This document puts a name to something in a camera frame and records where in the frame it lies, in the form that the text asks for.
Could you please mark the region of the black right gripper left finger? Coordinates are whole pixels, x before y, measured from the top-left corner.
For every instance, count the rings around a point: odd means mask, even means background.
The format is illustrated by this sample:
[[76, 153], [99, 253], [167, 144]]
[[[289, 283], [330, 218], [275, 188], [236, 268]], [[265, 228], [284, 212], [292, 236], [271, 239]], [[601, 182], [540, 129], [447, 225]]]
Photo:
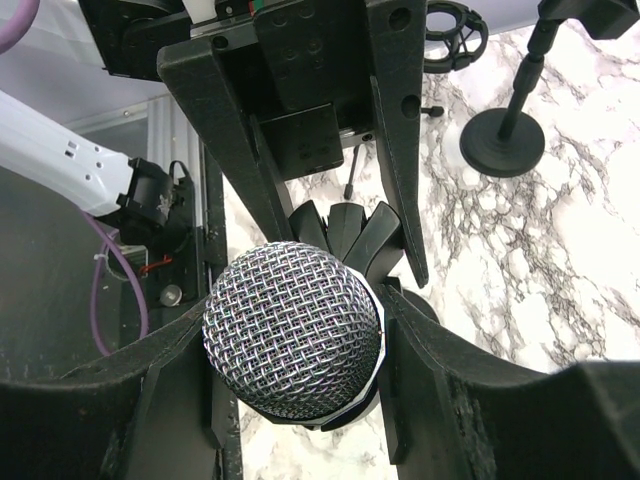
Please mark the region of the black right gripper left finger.
[[62, 376], [2, 381], [2, 478], [239, 478], [236, 399], [207, 360], [204, 310]]

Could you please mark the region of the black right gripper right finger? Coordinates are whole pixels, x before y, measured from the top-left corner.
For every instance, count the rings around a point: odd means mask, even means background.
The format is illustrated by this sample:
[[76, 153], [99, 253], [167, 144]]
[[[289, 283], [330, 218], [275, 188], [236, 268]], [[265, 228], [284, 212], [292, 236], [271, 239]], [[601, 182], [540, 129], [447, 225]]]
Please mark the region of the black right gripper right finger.
[[402, 479], [635, 479], [639, 366], [588, 361], [553, 374], [498, 358], [388, 285], [378, 376]]

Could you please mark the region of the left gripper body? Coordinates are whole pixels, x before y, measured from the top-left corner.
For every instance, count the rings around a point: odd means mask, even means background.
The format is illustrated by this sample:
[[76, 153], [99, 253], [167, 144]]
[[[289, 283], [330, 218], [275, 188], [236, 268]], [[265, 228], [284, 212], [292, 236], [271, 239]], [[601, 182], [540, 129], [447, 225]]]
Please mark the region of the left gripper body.
[[158, 81], [161, 48], [212, 42], [284, 175], [340, 164], [341, 134], [375, 137], [369, 1], [84, 1], [107, 71]]

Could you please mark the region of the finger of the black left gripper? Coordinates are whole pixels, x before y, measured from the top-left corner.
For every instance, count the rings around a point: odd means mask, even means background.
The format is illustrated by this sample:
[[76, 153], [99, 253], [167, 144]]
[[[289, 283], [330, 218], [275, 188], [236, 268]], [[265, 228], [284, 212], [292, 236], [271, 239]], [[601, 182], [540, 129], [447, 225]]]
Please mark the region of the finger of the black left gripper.
[[422, 288], [429, 281], [418, 202], [426, 3], [369, 1], [367, 26], [382, 185], [401, 221], [404, 250]]
[[241, 106], [212, 42], [161, 48], [157, 71], [266, 239], [292, 240], [289, 191], [257, 118]]

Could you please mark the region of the black shock mount tripod stand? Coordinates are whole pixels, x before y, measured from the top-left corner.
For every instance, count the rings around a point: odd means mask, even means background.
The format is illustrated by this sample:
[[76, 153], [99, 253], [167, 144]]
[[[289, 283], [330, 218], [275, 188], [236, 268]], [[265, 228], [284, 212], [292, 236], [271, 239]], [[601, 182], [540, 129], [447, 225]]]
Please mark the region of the black shock mount tripod stand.
[[[427, 15], [444, 14], [451, 16], [455, 24], [446, 30], [432, 30], [426, 28], [425, 40], [440, 42], [447, 50], [447, 54], [436, 60], [425, 59], [423, 72], [427, 74], [445, 74], [464, 69], [476, 62], [485, 52], [489, 28], [481, 15], [468, 6], [453, 1], [428, 1]], [[467, 46], [469, 38], [478, 34], [480, 45], [470, 51]]]

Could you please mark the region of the grey silver microphone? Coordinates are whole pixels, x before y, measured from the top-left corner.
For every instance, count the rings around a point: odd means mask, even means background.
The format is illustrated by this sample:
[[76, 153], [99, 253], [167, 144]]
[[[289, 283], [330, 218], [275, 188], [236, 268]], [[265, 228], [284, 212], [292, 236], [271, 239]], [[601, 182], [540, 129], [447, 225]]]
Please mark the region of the grey silver microphone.
[[310, 429], [358, 415], [386, 354], [384, 309], [365, 278], [291, 241], [255, 247], [224, 269], [202, 335], [239, 400], [273, 423]]

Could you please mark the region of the black round base stand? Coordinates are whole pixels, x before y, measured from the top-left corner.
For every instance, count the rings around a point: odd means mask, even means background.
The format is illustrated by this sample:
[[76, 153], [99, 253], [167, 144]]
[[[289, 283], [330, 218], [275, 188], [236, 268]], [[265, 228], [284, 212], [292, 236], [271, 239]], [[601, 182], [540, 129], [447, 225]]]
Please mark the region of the black round base stand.
[[425, 316], [438, 320], [425, 299], [391, 275], [404, 255], [404, 243], [401, 221], [387, 203], [379, 203], [371, 215], [355, 203], [338, 203], [323, 219], [314, 202], [307, 201], [292, 213], [289, 223], [297, 241], [332, 254], [360, 272], [370, 285], [392, 286]]

